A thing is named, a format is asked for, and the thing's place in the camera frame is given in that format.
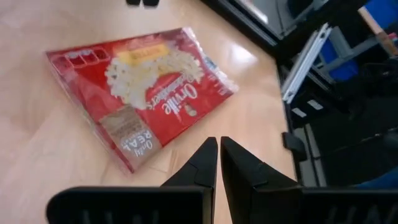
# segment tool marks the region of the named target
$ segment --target metal frame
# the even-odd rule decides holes
[[[282,66],[287,69],[292,69],[293,63],[291,59],[303,49],[305,43],[315,30],[318,30],[326,23],[333,27],[337,26],[339,23],[345,22],[346,18],[342,15],[350,15],[368,2],[368,0],[329,0],[321,8],[314,11],[311,16],[308,16],[306,21],[298,23],[294,30],[286,36],[281,37],[267,27],[265,23],[239,0],[201,1],[276,59],[281,86],[284,84],[286,78],[282,72]],[[325,77],[322,77],[322,75],[315,70],[314,66],[310,68],[307,77],[308,79],[306,79],[307,81],[305,83],[306,88],[319,91],[317,94],[328,98],[330,104],[335,108],[347,110],[344,103],[339,101],[338,97],[334,96],[333,89],[330,88],[331,83],[328,82]],[[288,130],[292,133],[293,126],[290,105],[284,102],[284,108]],[[301,182],[302,175],[299,159],[294,154],[293,158],[296,178]]]

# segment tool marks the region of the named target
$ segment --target red popcorn package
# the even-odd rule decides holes
[[[47,57],[66,93],[131,172],[238,90],[188,28]]]

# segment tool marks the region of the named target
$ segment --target yellow label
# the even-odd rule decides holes
[[[120,60],[128,65],[138,65],[147,60],[154,60],[167,55],[169,48],[165,44],[157,44],[136,50],[128,50],[117,53]]]

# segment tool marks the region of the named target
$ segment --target wooden table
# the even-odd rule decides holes
[[[133,175],[123,174],[46,66],[44,51],[190,26],[240,91]],[[45,223],[55,193],[79,185],[158,186],[207,136],[230,136],[295,178],[275,64],[196,0],[157,9],[123,0],[3,0],[0,5],[0,223]],[[230,223],[218,171],[216,223]]]

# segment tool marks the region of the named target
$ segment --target microwave popcorn bag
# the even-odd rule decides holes
[[[66,93],[131,172],[238,90],[187,28],[47,57]]]

